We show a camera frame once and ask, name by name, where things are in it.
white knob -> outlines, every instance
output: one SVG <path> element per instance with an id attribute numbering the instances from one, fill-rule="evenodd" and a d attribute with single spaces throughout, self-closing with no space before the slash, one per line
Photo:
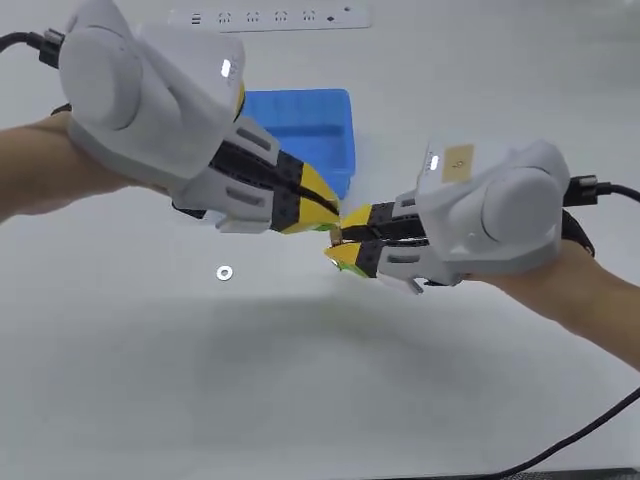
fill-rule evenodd
<path id="1" fill-rule="evenodd" d="M 546 235 L 560 218 L 563 194 L 537 168 L 514 168 L 491 182 L 482 206 L 482 224 L 500 243 L 525 243 Z"/>
<path id="2" fill-rule="evenodd" d="M 82 28 L 67 36 L 60 51 L 62 89 L 75 115 L 119 130 L 135 118 L 142 65 L 124 39 L 104 28 Z"/>

small object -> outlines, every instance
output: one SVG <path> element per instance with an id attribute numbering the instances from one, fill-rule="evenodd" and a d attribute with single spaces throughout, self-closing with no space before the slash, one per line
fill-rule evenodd
<path id="1" fill-rule="evenodd" d="M 331 239 L 332 247 L 342 244 L 342 230 L 339 226 L 336 225 L 329 229 L 329 238 Z"/>
<path id="2" fill-rule="evenodd" d="M 230 280 L 231 277 L 233 277 L 233 268 L 231 268 L 229 265 L 221 265 L 220 267 L 218 267 L 216 277 L 218 277 L 218 280 L 220 280 L 221 282 Z"/>

black cable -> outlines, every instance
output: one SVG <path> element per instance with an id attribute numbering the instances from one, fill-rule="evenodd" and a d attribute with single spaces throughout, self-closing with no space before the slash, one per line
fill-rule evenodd
<path id="1" fill-rule="evenodd" d="M 640 203 L 640 192 L 633 188 L 610 182 L 598 182 L 595 175 L 573 177 L 564 194 L 564 207 L 597 205 L 598 198 L 604 195 L 622 195 Z"/>
<path id="2" fill-rule="evenodd" d="M 0 53 L 13 45 L 24 44 L 38 50 L 38 59 L 45 65 L 58 68 L 58 56 L 64 35 L 55 30 L 49 29 L 44 35 L 35 32 L 14 32 L 0 37 Z"/>
<path id="3" fill-rule="evenodd" d="M 44 41 L 44 37 L 38 33 L 27 32 L 14 32 L 3 37 L 0 37 L 0 53 L 4 52 L 7 48 L 13 45 L 20 45 L 24 43 L 31 48 L 40 48 L 40 45 Z"/>
<path id="4" fill-rule="evenodd" d="M 476 477 L 467 477 L 465 480 L 499 480 L 499 479 L 510 477 L 512 475 L 516 475 L 518 473 L 522 473 L 525 470 L 529 470 L 531 467 L 534 467 L 539 463 L 545 461 L 547 458 L 551 457 L 552 455 L 555 455 L 560 450 L 563 450 L 567 448 L 569 445 L 572 445 L 577 441 L 582 440 L 584 437 L 594 432 L 595 430 L 603 426 L 605 423 L 607 423 L 609 420 L 611 420 L 613 417 L 618 415 L 624 409 L 631 406 L 638 399 L 640 399 L 640 388 L 633 391 L 631 394 L 625 397 L 622 401 L 618 402 L 616 405 L 610 408 L 607 412 L 605 412 L 603 415 L 598 417 L 596 420 L 591 422 L 589 425 L 587 425 L 583 429 L 578 430 L 576 433 L 568 436 L 564 440 L 560 440 L 558 443 L 546 449 L 540 455 L 533 457 L 531 460 L 527 460 L 526 462 L 521 463 L 520 465 L 516 465 L 515 467 L 508 468 L 507 470 L 503 470 L 501 472 L 489 473 L 487 475 L 479 475 Z"/>
<path id="5" fill-rule="evenodd" d="M 624 185 L 617 185 L 615 183 L 599 183 L 596 186 L 596 194 L 600 195 L 622 195 L 623 197 L 630 198 L 640 203 L 640 192 L 633 188 L 625 187 Z"/>

cable connector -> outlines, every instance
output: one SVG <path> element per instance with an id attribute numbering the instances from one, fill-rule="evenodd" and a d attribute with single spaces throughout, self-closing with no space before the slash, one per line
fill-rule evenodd
<path id="1" fill-rule="evenodd" d="M 48 29 L 44 35 L 35 32 L 14 32 L 0 37 L 0 52 L 12 45 L 25 44 L 40 52 L 39 60 L 42 63 L 57 69 L 64 38 L 64 34 L 52 29 Z"/>
<path id="2" fill-rule="evenodd" d="M 65 38 L 64 34 L 49 28 L 41 38 L 40 45 L 36 47 L 40 51 L 38 59 L 45 65 L 57 69 L 60 48 L 62 48 Z"/>
<path id="3" fill-rule="evenodd" d="M 569 188 L 564 194 L 564 207 L 580 207 L 583 205 L 597 205 L 598 196 L 603 195 L 599 191 L 598 177 L 595 175 L 583 175 L 573 177 L 569 182 Z"/>

forearm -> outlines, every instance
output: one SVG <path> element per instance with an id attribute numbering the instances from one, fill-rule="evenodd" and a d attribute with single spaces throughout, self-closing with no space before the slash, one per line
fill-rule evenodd
<path id="1" fill-rule="evenodd" d="M 478 278 L 640 370 L 640 288 L 565 241 L 556 262 L 522 275 Z"/>
<path id="2" fill-rule="evenodd" d="M 560 323 L 640 371 L 639 287 L 617 279 L 579 316 Z"/>
<path id="3" fill-rule="evenodd" d="M 0 132 L 0 222 L 38 205 L 70 203 L 129 182 L 74 147 L 68 115 Z"/>

